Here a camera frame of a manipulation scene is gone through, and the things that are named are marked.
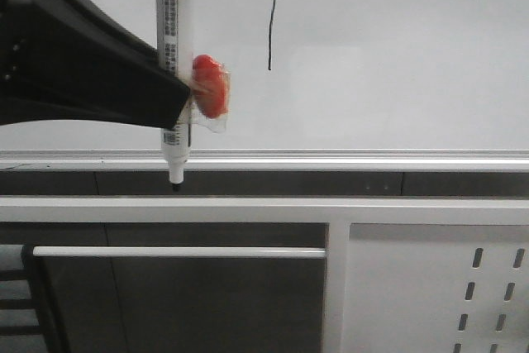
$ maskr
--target horizontal bar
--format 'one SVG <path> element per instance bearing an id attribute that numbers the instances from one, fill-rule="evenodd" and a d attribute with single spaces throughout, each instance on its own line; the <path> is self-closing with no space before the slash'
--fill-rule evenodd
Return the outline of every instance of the horizontal bar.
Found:
<path id="1" fill-rule="evenodd" d="M 0 197 L 2 222 L 529 225 L 529 200 Z"/>
<path id="2" fill-rule="evenodd" d="M 0 299 L 0 310 L 33 309 L 31 299 Z"/>
<path id="3" fill-rule="evenodd" d="M 3 150 L 1 169 L 166 169 L 157 150 Z M 528 150 L 194 150 L 194 170 L 529 171 Z"/>
<path id="4" fill-rule="evenodd" d="M 39 326 L 0 327 L 0 336 L 40 335 Z"/>
<path id="5" fill-rule="evenodd" d="M 2 270 L 0 271 L 0 282 L 25 280 L 26 272 L 24 270 Z"/>
<path id="6" fill-rule="evenodd" d="M 321 248 L 282 247 L 68 247 L 37 246 L 34 256 L 120 258 L 297 258 L 321 259 Z"/>

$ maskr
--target marker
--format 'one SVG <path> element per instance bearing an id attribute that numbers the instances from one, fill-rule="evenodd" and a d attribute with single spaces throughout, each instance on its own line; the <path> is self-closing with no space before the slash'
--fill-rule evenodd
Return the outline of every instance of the marker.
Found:
<path id="1" fill-rule="evenodd" d="M 187 84 L 193 76 L 193 0 L 156 0 L 160 67 Z M 162 130 L 162 152 L 169 180 L 178 191 L 191 150 L 191 102 L 171 130 Z"/>

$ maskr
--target dark gray panel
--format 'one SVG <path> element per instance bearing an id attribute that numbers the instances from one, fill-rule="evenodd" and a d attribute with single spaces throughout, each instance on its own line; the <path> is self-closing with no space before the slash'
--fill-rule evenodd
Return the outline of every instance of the dark gray panel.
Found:
<path id="1" fill-rule="evenodd" d="M 318 353 L 323 260 L 116 259 L 130 353 Z"/>
<path id="2" fill-rule="evenodd" d="M 48 353 L 42 335 L 0 336 L 2 353 Z"/>
<path id="3" fill-rule="evenodd" d="M 0 310 L 0 327 L 38 326 L 35 310 Z"/>
<path id="4" fill-rule="evenodd" d="M 24 265 L 21 258 L 22 246 L 18 245 L 0 246 L 0 272 L 12 272 L 13 270 L 21 270 Z"/>
<path id="5" fill-rule="evenodd" d="M 0 245 L 90 246 L 106 241 L 101 224 L 0 222 Z"/>
<path id="6" fill-rule="evenodd" d="M 92 172 L 0 171 L 0 194 L 4 195 L 96 195 Z"/>
<path id="7" fill-rule="evenodd" d="M 529 197 L 527 173 L 406 173 L 405 196 Z"/>
<path id="8" fill-rule="evenodd" d="M 387 196 L 399 195 L 401 173 L 188 171 L 178 193 L 166 172 L 97 172 L 101 195 Z"/>
<path id="9" fill-rule="evenodd" d="M 111 260 L 47 258 L 44 264 L 71 353 L 126 353 Z"/>
<path id="10" fill-rule="evenodd" d="M 107 225 L 111 246 L 325 246 L 325 225 Z M 324 260 L 115 259 L 131 353 L 319 352 Z"/>
<path id="11" fill-rule="evenodd" d="M 0 299 L 30 298 L 31 293 L 27 280 L 0 281 Z"/>
<path id="12" fill-rule="evenodd" d="M 146 223 L 108 224 L 110 246 L 325 247 L 325 224 Z"/>

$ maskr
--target slot hole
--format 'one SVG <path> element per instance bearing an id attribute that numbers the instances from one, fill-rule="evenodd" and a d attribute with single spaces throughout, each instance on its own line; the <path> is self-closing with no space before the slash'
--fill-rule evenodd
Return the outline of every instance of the slot hole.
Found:
<path id="1" fill-rule="evenodd" d="M 469 285 L 466 286 L 466 294 L 465 294 L 465 301 L 471 301 L 472 297 L 474 296 L 474 289 L 476 287 L 476 283 L 471 282 Z"/>
<path id="2" fill-rule="evenodd" d="M 507 314 L 500 314 L 498 316 L 498 323 L 496 324 L 496 331 L 503 331 L 505 327 L 505 320 L 507 320 Z"/>
<path id="3" fill-rule="evenodd" d="M 481 259 L 483 258 L 483 248 L 477 248 L 474 253 L 474 261 L 472 262 L 472 267 L 477 269 L 481 266 Z"/>
<path id="4" fill-rule="evenodd" d="M 525 255 L 525 253 L 526 251 L 523 248 L 517 251 L 516 258 L 514 259 L 514 264 L 512 265 L 514 269 L 520 269 L 522 267 L 523 256 Z"/>
<path id="5" fill-rule="evenodd" d="M 505 291 L 504 301 L 510 301 L 514 295 L 514 283 L 507 284 L 507 290 Z"/>
<path id="6" fill-rule="evenodd" d="M 464 331 L 466 328 L 466 321 L 469 319 L 468 314 L 462 314 L 460 318 L 460 325 L 457 327 L 458 331 Z"/>

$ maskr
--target black line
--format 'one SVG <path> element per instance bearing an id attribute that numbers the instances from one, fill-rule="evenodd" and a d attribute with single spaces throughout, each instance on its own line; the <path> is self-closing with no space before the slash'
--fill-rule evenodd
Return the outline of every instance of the black line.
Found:
<path id="1" fill-rule="evenodd" d="M 24 270 L 3 270 L 0 272 L 0 281 L 18 281 L 25 279 L 26 272 Z"/>
<path id="2" fill-rule="evenodd" d="M 274 26 L 275 3 L 272 3 L 272 13 L 270 14 L 270 25 L 268 28 L 268 70 L 272 70 L 272 27 Z"/>
<path id="3" fill-rule="evenodd" d="M 31 299 L 1 299 L 0 310 L 24 310 L 33 309 L 33 301 Z"/>
<path id="4" fill-rule="evenodd" d="M 26 166 L 28 166 L 28 165 L 31 165 L 31 164 L 29 164 L 29 163 L 25 163 L 25 164 L 23 164 L 23 165 L 14 165 L 14 166 L 12 166 L 12 167 L 7 167 L 6 169 L 2 169 L 2 171 L 8 171 L 8 170 L 10 170 L 10 169 L 20 169 L 21 167 L 26 167 Z"/>
<path id="5" fill-rule="evenodd" d="M 110 239 L 108 238 L 108 228 L 107 225 L 103 226 L 103 229 L 105 231 L 105 239 L 107 240 L 107 246 L 110 246 Z M 114 268 L 114 259 L 109 258 L 110 260 L 110 270 L 112 272 L 112 279 L 114 280 L 114 291 L 116 292 L 116 299 L 117 299 L 117 310 L 119 311 L 119 320 L 122 325 L 122 331 L 123 331 L 123 339 L 125 340 L 125 347 L 126 351 L 131 351 L 130 343 L 129 343 L 129 337 L 126 332 L 126 326 L 125 326 L 125 315 L 123 313 L 123 305 L 122 300 L 120 299 L 119 291 L 117 289 L 117 278 L 116 278 L 116 270 Z"/>
<path id="6" fill-rule="evenodd" d="M 406 188 L 406 182 L 405 182 L 406 174 L 407 173 L 402 173 L 401 175 L 401 180 L 400 180 L 400 195 L 401 196 L 404 196 L 404 189 Z"/>
<path id="7" fill-rule="evenodd" d="M 40 335 L 39 326 L 0 327 L 0 336 Z"/>
<path id="8" fill-rule="evenodd" d="M 99 192 L 99 182 L 98 182 L 98 173 L 93 172 L 93 182 L 96 187 L 96 194 L 99 196 L 101 193 Z"/>

